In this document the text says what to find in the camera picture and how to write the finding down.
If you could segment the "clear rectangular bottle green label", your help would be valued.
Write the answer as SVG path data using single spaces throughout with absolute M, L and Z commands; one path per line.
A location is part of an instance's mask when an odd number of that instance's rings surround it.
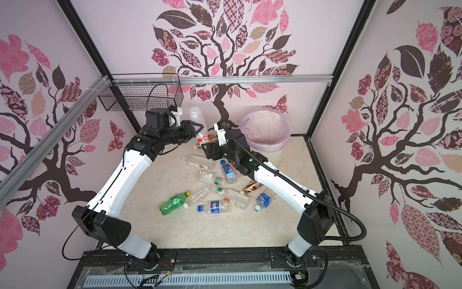
M 213 171 L 215 169 L 215 161 L 209 160 L 206 157 L 198 155 L 183 155 L 182 161 L 192 167 Z

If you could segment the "clear bottle with red cap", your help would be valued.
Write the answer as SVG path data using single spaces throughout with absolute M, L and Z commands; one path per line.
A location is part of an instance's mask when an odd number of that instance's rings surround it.
M 196 139 L 202 138 L 202 137 L 208 137 L 209 134 L 206 128 L 205 118 L 204 118 L 204 115 L 201 109 L 199 107 L 192 107 L 189 109 L 189 115 L 190 115 L 190 120 L 203 125 L 203 130 L 197 131 Z

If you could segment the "small clear bottle green cap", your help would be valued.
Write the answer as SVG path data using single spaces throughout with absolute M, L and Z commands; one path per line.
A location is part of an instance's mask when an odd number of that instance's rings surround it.
M 208 171 L 199 171 L 197 175 L 197 180 L 203 184 L 217 185 L 220 187 L 223 187 L 226 184 L 225 179 L 217 177 L 212 172 Z

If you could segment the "clear bottle white cap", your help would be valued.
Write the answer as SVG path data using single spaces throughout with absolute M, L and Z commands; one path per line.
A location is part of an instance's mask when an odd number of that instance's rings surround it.
M 200 205 L 210 193 L 210 187 L 202 187 L 193 191 L 192 193 L 190 193 L 190 196 L 186 198 L 183 207 L 185 209 L 188 209 L 190 207 Z

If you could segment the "green plastic bottle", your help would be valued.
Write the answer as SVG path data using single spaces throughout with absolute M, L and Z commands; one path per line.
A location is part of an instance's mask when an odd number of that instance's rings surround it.
M 174 195 L 168 201 L 162 203 L 159 206 L 161 214 L 166 216 L 180 207 L 189 208 L 189 205 L 186 203 L 186 201 L 190 196 L 191 193 L 189 191 Z

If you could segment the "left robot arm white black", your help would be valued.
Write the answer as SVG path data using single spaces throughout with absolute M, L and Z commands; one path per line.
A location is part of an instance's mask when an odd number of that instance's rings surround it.
M 126 145 L 109 180 L 86 206 L 78 205 L 72 212 L 85 235 L 124 251 L 146 269 L 157 266 L 157 247 L 133 232 L 131 224 L 119 215 L 139 177 L 165 147 L 187 143 L 204 128 L 192 120 L 181 120 L 181 115 L 182 110 L 174 107 L 147 111 L 145 126 Z

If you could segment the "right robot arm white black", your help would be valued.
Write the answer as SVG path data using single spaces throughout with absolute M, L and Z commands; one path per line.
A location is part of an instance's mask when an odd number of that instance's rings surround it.
M 281 172 L 274 163 L 285 157 L 283 149 L 277 152 L 251 151 L 245 152 L 236 140 L 227 145 L 220 142 L 203 145 L 210 157 L 214 152 L 222 152 L 224 156 L 236 156 L 236 168 L 253 181 L 261 183 L 274 194 L 285 200 L 291 210 L 298 214 L 298 225 L 295 235 L 285 246 L 285 258 L 288 264 L 298 266 L 305 259 L 308 251 L 313 251 L 325 240 L 332 240 L 327 233 L 334 225 L 335 207 L 329 195 L 315 192 L 300 185 Z

